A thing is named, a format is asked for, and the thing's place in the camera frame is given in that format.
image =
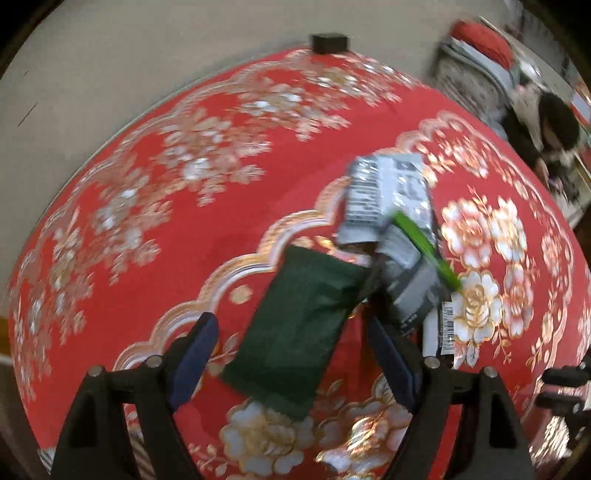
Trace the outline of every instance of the red tablecloth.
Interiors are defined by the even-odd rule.
[[[40,446],[57,443],[88,367],[135,365],[211,310],[219,345],[176,414],[207,478],[334,477],[317,454],[343,443],[355,418],[380,415],[387,434],[343,477],[383,471],[408,416],[357,316],[301,423],[217,378],[286,245],[354,260],[333,240],[344,174],[357,155],[381,149],[424,154],[443,253],[464,284],[457,365],[495,366],[536,461],[555,455],[564,430],[546,428],[531,399],[546,367],[579,360],[591,325],[589,270],[567,222],[510,147],[441,94],[375,60],[307,50],[157,106],[91,158],[43,216],[10,283],[15,371]],[[457,412],[449,435],[455,425]],[[434,478],[451,441],[442,446]]]

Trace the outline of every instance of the white floor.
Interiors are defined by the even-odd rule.
[[[0,288],[76,169],[200,72],[338,31],[355,50],[425,79],[455,20],[502,25],[505,10],[502,0],[66,0],[0,79]]]

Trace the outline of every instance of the black hair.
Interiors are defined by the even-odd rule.
[[[540,126],[548,125],[565,150],[571,150],[579,141],[579,122],[570,107],[554,93],[544,92],[540,98]]]

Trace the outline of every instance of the white label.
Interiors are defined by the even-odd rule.
[[[454,354],[453,303],[444,301],[441,304],[441,354]]]

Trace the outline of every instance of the black box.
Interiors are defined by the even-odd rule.
[[[349,37],[342,33],[320,33],[311,36],[312,51],[320,55],[349,51]]]

